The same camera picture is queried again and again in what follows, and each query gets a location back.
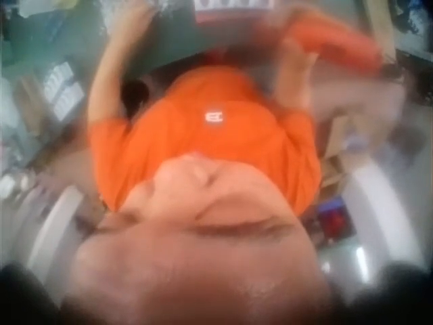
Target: orange shirt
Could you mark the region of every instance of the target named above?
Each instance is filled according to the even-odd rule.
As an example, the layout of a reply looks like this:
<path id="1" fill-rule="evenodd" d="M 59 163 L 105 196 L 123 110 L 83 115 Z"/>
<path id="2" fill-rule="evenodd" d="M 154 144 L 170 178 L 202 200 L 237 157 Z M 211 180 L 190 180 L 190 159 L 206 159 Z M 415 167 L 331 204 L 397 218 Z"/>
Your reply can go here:
<path id="1" fill-rule="evenodd" d="M 239 70 L 213 66 L 187 72 L 133 126 L 108 118 L 89 127 L 99 192 L 117 211 L 164 161 L 199 152 L 256 167 L 301 214 L 321 178 L 313 121 L 299 110 L 276 117 L 266 106 Z"/>

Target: white logo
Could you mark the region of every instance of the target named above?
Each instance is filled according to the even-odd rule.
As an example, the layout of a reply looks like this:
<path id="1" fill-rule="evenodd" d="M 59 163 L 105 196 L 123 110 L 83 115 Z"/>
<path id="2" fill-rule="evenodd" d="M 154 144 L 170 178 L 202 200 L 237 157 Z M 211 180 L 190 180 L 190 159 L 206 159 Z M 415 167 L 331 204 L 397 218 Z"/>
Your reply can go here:
<path id="1" fill-rule="evenodd" d="M 205 115 L 205 119 L 208 123 L 222 123 L 224 122 L 224 114 L 221 111 L 207 112 Z"/>

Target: person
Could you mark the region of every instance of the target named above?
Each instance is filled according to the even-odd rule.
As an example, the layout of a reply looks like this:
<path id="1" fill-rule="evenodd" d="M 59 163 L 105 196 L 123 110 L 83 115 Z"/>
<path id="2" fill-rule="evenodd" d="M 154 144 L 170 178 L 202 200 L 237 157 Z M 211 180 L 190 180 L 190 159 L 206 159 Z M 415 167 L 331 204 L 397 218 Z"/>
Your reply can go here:
<path id="1" fill-rule="evenodd" d="M 321 179 L 309 86 L 317 56 L 285 41 L 270 97 L 236 68 L 190 70 L 132 125 L 120 80 L 154 14 L 143 2 L 125 12 L 93 82 L 89 139 L 111 212 L 78 250 L 65 304 L 79 324 L 323 315 L 331 293 L 298 218 Z"/>

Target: orange t-shirt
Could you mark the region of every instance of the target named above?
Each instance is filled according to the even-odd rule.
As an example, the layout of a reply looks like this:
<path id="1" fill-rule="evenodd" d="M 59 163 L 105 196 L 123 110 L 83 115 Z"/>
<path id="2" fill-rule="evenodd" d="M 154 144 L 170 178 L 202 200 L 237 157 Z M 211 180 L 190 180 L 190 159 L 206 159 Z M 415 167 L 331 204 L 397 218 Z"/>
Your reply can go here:
<path id="1" fill-rule="evenodd" d="M 164 161 L 199 152 L 256 167 L 301 214 L 321 178 L 313 121 L 300 110 L 276 117 L 266 105 L 239 70 L 213 66 L 187 72 L 134 125 L 108 118 L 89 127 L 99 192 L 117 211 Z"/>

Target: man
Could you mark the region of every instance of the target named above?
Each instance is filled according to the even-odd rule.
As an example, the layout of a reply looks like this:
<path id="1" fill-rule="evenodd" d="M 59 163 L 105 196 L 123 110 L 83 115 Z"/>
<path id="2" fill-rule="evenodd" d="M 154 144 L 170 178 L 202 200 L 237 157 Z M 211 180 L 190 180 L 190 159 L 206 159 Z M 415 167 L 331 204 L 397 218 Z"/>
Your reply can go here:
<path id="1" fill-rule="evenodd" d="M 271 99 L 239 70 L 190 71 L 130 125 L 120 80 L 153 15 L 145 4 L 124 15 L 91 90 L 96 180 L 112 213 L 78 252 L 73 314 L 104 324 L 314 320 L 329 288 L 297 216 L 321 177 L 315 55 L 286 41 Z"/>

